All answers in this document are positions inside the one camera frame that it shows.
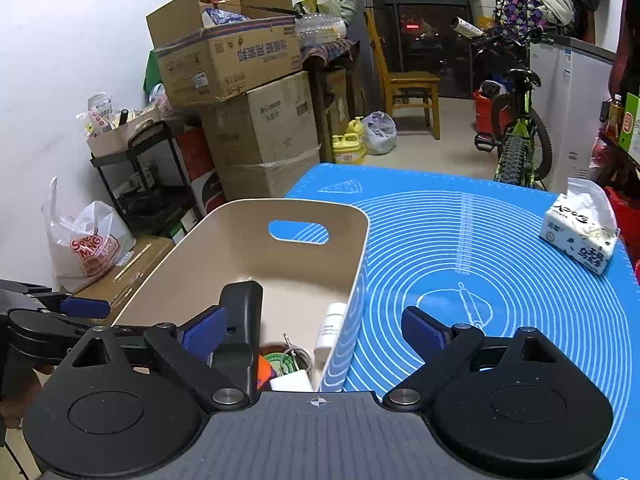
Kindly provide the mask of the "silver key with ring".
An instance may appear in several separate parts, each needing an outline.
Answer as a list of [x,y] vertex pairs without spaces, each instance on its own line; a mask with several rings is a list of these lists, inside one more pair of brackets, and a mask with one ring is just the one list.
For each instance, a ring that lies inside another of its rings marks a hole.
[[294,358],[298,367],[298,372],[300,370],[303,370],[304,372],[309,370],[310,364],[308,353],[303,348],[292,344],[292,341],[288,338],[287,334],[283,334],[283,339],[285,343],[285,350],[283,352],[290,354]]

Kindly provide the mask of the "open top cardboard box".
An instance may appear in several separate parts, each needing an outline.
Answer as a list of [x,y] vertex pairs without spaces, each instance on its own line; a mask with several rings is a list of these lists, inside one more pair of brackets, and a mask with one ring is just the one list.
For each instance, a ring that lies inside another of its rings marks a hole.
[[146,17],[160,79],[174,107],[217,104],[302,68],[292,16],[206,26],[198,0]]

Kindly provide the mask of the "wooden chair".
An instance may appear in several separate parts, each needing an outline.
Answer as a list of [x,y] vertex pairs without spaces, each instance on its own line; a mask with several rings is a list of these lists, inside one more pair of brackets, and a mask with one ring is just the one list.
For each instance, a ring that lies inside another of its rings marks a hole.
[[433,138],[439,140],[442,137],[439,115],[440,79],[429,72],[391,72],[387,67],[381,37],[376,29],[374,10],[364,10],[363,18],[386,114],[392,116],[394,110],[420,108],[424,113],[425,125],[431,129]]

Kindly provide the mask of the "white red plastic shopping bag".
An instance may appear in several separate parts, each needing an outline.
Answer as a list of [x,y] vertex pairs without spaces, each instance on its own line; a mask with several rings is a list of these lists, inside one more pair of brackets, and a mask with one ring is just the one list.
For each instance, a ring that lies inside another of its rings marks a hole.
[[102,278],[136,244],[116,210],[100,200],[77,217],[61,216],[57,178],[51,180],[41,212],[54,276],[66,292],[79,292]]

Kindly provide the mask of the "dark wooden side table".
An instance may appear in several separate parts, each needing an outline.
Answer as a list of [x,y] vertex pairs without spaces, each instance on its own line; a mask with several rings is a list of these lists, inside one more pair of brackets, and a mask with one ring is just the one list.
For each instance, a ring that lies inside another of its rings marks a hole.
[[639,164],[603,132],[598,132],[596,163],[597,184],[605,186],[639,186]]

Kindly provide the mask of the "green round ointment tin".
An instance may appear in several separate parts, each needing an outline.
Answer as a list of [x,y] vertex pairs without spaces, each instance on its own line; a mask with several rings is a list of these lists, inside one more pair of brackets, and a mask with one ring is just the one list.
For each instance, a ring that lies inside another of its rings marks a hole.
[[270,352],[264,355],[278,376],[288,375],[298,371],[294,358],[285,352]]

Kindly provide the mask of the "white usb charger plug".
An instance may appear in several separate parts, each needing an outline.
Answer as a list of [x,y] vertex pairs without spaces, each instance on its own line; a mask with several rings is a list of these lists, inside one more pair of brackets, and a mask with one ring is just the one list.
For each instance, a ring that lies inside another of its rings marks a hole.
[[280,392],[314,392],[308,374],[304,370],[271,378],[269,382],[272,391]]

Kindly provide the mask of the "green black bicycle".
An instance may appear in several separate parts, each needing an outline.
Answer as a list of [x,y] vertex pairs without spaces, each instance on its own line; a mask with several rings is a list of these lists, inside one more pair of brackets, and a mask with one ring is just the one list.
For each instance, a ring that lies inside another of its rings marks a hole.
[[457,16],[450,27],[469,40],[484,75],[478,92],[489,100],[489,128],[475,135],[474,145],[498,154],[494,180],[523,188],[543,185],[553,151],[547,127],[533,107],[533,91],[541,79],[530,68],[529,53],[544,39],[544,29],[537,25],[509,36],[484,32]]

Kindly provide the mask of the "beige plastic storage bin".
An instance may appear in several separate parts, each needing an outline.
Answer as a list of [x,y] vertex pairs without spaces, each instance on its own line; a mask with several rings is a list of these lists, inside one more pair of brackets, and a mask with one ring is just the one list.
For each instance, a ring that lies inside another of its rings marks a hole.
[[226,203],[171,249],[116,316],[120,325],[180,325],[216,304],[224,286],[262,286],[264,344],[314,350],[331,304],[346,304],[329,356],[311,369],[322,392],[344,388],[367,286],[368,216],[352,205],[256,198]]

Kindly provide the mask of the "black rectangular device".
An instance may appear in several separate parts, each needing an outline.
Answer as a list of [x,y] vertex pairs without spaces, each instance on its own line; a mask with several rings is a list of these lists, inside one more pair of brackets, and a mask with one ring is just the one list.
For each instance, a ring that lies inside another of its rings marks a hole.
[[257,394],[257,356],[262,326],[262,285],[255,281],[224,286],[220,304],[226,309],[224,340],[213,353],[213,366],[254,399]]

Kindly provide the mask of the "white pill bottle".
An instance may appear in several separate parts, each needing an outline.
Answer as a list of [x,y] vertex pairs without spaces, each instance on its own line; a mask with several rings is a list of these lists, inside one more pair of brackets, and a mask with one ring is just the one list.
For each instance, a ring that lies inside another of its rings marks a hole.
[[326,316],[319,328],[314,356],[321,362],[329,359],[331,351],[340,336],[342,325],[347,311],[347,304],[334,302],[326,309]]

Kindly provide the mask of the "yellow oil jug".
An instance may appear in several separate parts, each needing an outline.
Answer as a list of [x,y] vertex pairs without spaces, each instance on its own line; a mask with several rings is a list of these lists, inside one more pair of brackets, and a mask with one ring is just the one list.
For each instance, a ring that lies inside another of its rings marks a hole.
[[342,134],[332,136],[333,161],[341,165],[361,165],[367,155],[361,117],[351,120]]

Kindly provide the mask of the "blue silicone baking mat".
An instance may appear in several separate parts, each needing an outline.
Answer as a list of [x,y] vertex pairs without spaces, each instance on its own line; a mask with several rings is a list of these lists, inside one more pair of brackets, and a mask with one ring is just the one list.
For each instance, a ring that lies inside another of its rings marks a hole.
[[639,286],[623,245],[602,275],[539,236],[551,193],[446,174],[322,164],[291,190],[360,208],[370,221],[367,292],[344,387],[386,393],[420,366],[401,337],[416,306],[489,336],[541,330],[614,412],[596,474],[639,474]]

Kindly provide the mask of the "white chest freezer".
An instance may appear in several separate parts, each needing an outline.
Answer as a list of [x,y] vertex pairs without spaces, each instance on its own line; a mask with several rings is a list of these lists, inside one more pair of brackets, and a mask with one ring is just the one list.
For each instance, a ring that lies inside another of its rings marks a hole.
[[569,178],[588,178],[600,111],[610,98],[614,53],[575,38],[550,35],[530,48],[530,68],[541,78],[533,106],[547,127],[552,169],[544,185],[566,191]]

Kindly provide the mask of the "floor cardboard box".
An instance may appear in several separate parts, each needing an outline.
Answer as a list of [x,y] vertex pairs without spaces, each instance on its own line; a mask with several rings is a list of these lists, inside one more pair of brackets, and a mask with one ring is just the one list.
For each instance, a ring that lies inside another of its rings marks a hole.
[[75,296],[107,301],[111,308],[107,318],[114,321],[144,280],[174,247],[171,238],[139,236],[134,248],[117,260],[107,274],[76,292]]

